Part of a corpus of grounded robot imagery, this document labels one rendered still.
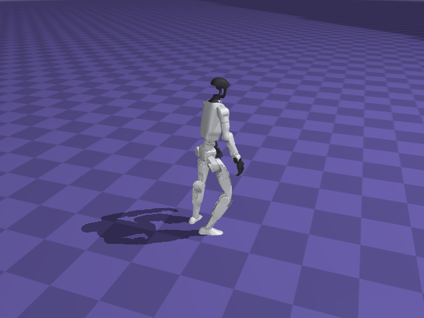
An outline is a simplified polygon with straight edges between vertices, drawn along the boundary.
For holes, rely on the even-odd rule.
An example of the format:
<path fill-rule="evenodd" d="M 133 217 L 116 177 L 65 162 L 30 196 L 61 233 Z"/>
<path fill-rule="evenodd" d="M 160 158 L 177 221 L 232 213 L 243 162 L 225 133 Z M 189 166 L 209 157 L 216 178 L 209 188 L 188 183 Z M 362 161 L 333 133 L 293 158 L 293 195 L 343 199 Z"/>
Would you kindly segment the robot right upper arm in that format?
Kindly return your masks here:
<path fill-rule="evenodd" d="M 229 110 L 228 108 L 224 106 L 218 106 L 217 107 L 217 116 L 220 119 L 221 123 L 221 130 L 222 130 L 222 140 L 225 142 L 229 141 L 228 135 L 229 135 Z"/>

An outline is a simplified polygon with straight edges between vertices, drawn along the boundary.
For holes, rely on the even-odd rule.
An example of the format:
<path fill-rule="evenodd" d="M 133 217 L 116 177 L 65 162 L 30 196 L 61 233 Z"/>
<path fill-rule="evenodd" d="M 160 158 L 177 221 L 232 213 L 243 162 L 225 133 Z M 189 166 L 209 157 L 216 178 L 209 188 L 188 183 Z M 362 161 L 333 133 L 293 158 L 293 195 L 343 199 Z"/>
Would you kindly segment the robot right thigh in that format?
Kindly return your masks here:
<path fill-rule="evenodd" d="M 223 189 L 223 193 L 219 195 L 219 200 L 222 196 L 227 196 L 229 200 L 231 201 L 232 196 L 232 184 L 231 184 L 231 178 L 229 175 L 229 172 L 227 168 L 225 167 L 224 163 L 219 158 L 214 158 L 213 156 L 210 156 L 207 158 L 207 165 L 211 172 L 217 172 L 216 178 L 219 182 L 219 185 Z M 230 202 L 229 201 L 229 202 Z"/>

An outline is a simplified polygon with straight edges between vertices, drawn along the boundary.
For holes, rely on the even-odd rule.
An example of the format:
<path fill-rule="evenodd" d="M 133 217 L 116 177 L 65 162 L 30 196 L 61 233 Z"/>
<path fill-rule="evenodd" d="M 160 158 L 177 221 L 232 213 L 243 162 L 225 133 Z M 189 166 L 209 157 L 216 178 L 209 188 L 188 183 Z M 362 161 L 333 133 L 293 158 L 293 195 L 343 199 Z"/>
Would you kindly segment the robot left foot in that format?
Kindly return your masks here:
<path fill-rule="evenodd" d="M 194 223 L 196 223 L 198 220 L 200 220 L 202 218 L 202 215 L 199 215 L 199 218 L 195 218 L 195 216 L 193 216 L 193 217 L 191 217 L 190 219 L 189 219 L 189 224 L 194 224 Z"/>

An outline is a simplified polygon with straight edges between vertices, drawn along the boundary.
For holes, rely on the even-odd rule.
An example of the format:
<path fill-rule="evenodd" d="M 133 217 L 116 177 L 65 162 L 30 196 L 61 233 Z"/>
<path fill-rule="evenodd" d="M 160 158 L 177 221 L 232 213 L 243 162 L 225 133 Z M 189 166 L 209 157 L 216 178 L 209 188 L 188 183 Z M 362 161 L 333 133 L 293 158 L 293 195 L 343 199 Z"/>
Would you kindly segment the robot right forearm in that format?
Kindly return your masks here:
<path fill-rule="evenodd" d="M 228 135 L 229 141 L 226 143 L 227 148 L 229 149 L 230 155 L 233 158 L 236 158 L 238 161 L 240 160 L 240 154 L 235 146 L 235 141 L 233 134 L 230 132 Z"/>

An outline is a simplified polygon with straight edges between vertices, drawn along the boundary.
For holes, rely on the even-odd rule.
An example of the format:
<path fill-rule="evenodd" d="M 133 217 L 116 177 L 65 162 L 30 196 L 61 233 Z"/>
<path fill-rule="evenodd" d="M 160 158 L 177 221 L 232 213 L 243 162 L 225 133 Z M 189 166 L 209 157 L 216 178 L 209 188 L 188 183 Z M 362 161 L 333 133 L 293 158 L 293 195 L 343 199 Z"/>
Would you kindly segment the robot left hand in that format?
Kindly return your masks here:
<path fill-rule="evenodd" d="M 221 160 L 221 157 L 223 157 L 223 153 L 221 152 L 221 150 L 217 146 L 218 146 L 217 141 L 215 141 L 214 148 L 217 151 L 215 158 L 219 158 Z"/>

